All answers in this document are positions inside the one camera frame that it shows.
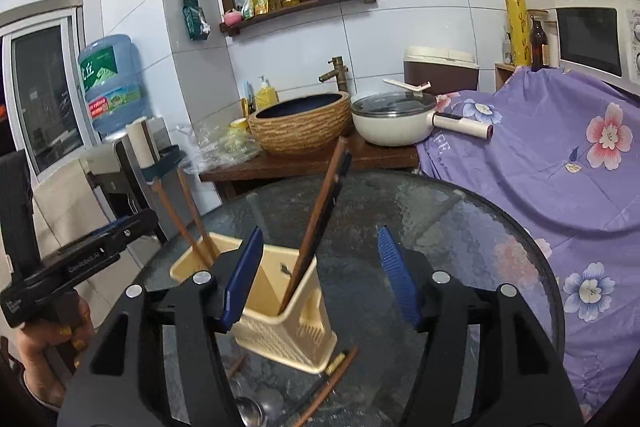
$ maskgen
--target glass table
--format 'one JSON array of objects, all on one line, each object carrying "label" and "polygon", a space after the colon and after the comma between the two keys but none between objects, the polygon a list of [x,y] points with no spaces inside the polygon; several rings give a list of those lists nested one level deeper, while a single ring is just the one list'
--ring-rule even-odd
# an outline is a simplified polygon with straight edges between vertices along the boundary
[{"label": "glass table", "polygon": [[[204,225],[234,237],[259,225],[265,243],[298,248],[321,183],[322,176],[308,176],[267,185],[214,209],[203,218]],[[448,271],[465,285],[488,290],[504,282],[516,285],[562,357],[564,317],[558,285],[534,240],[510,216],[471,192],[432,178],[395,171],[352,172],[317,258],[326,308],[338,335],[336,352],[354,344],[360,352],[313,416],[315,425],[396,425],[414,384],[426,336],[402,320],[380,266],[377,227],[383,225],[404,247],[424,253],[434,269]],[[145,267],[140,282],[148,290],[176,285],[169,269],[187,249],[183,238],[172,239]],[[478,338],[479,328],[469,327],[456,421],[471,410]],[[244,350],[231,335],[217,340],[229,367]],[[165,356],[174,416],[187,421],[171,331],[165,334]],[[249,353],[237,383],[249,396],[263,388],[277,389],[291,405],[316,379]]]}]

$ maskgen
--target water bottle label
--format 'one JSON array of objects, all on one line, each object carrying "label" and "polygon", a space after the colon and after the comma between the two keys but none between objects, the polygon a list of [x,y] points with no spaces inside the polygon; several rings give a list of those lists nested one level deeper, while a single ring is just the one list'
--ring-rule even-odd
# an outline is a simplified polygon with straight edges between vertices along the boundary
[{"label": "water bottle label", "polygon": [[130,84],[129,86],[114,89],[95,100],[89,102],[89,112],[92,120],[97,120],[101,116],[111,111],[127,105],[127,103],[136,102],[142,98],[140,86]]},{"label": "water bottle label", "polygon": [[118,74],[116,57],[113,54],[113,46],[101,49],[93,55],[89,55],[80,62],[82,71],[82,81],[84,82],[84,92],[103,83],[107,78]]}]

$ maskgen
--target soap dispenser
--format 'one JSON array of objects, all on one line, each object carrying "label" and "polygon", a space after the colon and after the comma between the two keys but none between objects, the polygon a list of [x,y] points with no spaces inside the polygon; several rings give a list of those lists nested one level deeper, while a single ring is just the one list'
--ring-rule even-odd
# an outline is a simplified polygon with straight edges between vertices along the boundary
[{"label": "soap dispenser", "polygon": [[278,94],[275,88],[269,85],[269,81],[264,75],[260,78],[262,79],[260,90],[255,94],[255,108],[258,111],[278,103]]}]

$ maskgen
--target purple floral cloth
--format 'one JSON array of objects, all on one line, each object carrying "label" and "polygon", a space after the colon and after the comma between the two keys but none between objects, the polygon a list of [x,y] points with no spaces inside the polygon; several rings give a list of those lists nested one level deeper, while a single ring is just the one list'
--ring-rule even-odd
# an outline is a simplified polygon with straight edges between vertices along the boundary
[{"label": "purple floral cloth", "polygon": [[575,71],[518,68],[493,95],[450,93],[438,106],[494,124],[489,142],[436,129],[418,145],[420,165],[535,238],[560,288],[564,367],[588,418],[640,349],[640,103]]}]

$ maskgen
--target beige plastic utensil holder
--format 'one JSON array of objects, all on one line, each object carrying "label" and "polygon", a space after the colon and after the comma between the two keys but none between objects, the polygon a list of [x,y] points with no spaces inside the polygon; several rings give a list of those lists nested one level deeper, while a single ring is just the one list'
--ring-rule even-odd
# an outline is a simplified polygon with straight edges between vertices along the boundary
[{"label": "beige plastic utensil holder", "polygon": [[[209,235],[221,252],[235,250],[242,242],[217,233]],[[315,258],[284,313],[276,315],[289,283],[287,273],[293,272],[298,255],[298,250],[292,248],[264,245],[242,318],[233,325],[231,334],[240,346],[267,359],[306,373],[321,373],[338,337],[329,324]],[[182,282],[207,268],[190,248],[171,267],[170,275]]]}]

